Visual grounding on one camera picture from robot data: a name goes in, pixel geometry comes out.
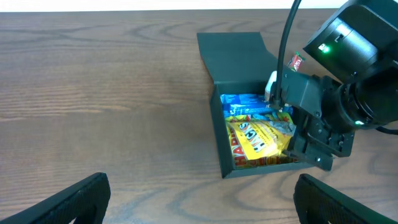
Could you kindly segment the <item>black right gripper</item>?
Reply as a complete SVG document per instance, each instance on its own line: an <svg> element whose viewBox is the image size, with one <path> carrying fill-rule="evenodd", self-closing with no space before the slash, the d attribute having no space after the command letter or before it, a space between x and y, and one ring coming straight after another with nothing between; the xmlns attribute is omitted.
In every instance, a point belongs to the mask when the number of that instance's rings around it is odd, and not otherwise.
<svg viewBox="0 0 398 224"><path fill-rule="evenodd" d="M282 76L282 101L294 109L296 125L284 154L322 170L332 168L334 157L348 157L354 141L353 130L335 130L324 118L322 101L329 105L339 83L328 77L317 77L286 70Z"/></svg>

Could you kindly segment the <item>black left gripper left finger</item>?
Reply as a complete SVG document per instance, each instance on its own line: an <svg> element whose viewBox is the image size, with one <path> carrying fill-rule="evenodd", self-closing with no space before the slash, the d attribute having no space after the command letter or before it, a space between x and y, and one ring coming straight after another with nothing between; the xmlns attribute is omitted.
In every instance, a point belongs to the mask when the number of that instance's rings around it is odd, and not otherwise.
<svg viewBox="0 0 398 224"><path fill-rule="evenodd" d="M102 223L111 191L97 172L1 223Z"/></svg>

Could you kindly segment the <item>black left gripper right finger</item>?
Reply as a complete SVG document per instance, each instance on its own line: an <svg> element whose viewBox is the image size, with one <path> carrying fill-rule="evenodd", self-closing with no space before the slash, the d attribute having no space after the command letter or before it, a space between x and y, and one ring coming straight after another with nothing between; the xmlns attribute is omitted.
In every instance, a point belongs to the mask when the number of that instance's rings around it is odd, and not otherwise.
<svg viewBox="0 0 398 224"><path fill-rule="evenodd" d="M309 174L299 176L294 204L304 224L397 224Z"/></svg>

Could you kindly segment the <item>blue Oreo cookie pack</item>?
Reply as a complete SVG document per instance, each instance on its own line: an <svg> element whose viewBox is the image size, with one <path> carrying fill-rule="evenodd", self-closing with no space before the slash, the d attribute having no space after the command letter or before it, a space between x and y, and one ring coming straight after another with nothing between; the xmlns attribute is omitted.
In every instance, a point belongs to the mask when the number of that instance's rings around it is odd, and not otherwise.
<svg viewBox="0 0 398 224"><path fill-rule="evenodd" d="M258 94L222 94L221 107L225 118L240 115L271 114L272 109L264 95Z"/></svg>

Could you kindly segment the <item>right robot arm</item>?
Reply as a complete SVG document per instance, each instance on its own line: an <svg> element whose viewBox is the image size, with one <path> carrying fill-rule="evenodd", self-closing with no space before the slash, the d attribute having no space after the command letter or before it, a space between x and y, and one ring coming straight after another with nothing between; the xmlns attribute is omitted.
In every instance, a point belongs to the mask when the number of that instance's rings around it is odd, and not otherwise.
<svg viewBox="0 0 398 224"><path fill-rule="evenodd" d="M397 3L350 0L311 37L304 51L331 77L283 69L278 61L270 103L298 111L285 155L330 170L348 157L354 134L375 129L397 134Z"/></svg>

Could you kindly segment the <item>dark green gift box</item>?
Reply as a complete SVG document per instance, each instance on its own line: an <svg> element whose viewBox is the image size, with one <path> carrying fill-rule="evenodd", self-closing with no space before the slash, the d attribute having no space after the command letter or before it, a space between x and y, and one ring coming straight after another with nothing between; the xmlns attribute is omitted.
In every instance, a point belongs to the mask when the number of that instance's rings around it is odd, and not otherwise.
<svg viewBox="0 0 398 224"><path fill-rule="evenodd" d="M221 94L260 94L276 70L277 59L267 51L258 32L198 33L198 47L214 89L210 110L215 132L221 176L224 179L299 170L312 165L297 161L286 164L235 169L227 126L221 107Z"/></svg>

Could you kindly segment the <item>yellow Hacks candy bag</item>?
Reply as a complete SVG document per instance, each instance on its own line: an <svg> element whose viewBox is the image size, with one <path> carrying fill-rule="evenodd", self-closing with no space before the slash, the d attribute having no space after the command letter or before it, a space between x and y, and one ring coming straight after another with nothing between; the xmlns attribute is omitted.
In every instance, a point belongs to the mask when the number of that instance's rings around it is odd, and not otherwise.
<svg viewBox="0 0 398 224"><path fill-rule="evenodd" d="M248 160L281 156L296 125L285 121L239 121L228 123Z"/></svg>

